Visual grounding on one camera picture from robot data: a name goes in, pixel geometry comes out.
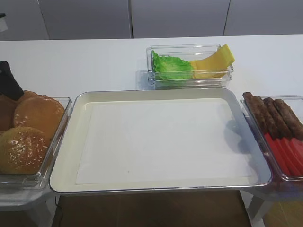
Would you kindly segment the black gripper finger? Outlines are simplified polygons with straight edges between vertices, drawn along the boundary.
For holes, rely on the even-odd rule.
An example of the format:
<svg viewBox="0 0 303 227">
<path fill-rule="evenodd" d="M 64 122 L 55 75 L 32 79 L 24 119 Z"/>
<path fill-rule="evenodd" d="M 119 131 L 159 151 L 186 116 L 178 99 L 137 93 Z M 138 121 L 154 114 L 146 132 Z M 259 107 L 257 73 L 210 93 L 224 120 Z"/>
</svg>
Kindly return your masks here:
<svg viewBox="0 0 303 227">
<path fill-rule="evenodd" d="M 18 101 L 24 95 L 7 61 L 0 61 L 0 93 L 14 101 Z"/>
</svg>

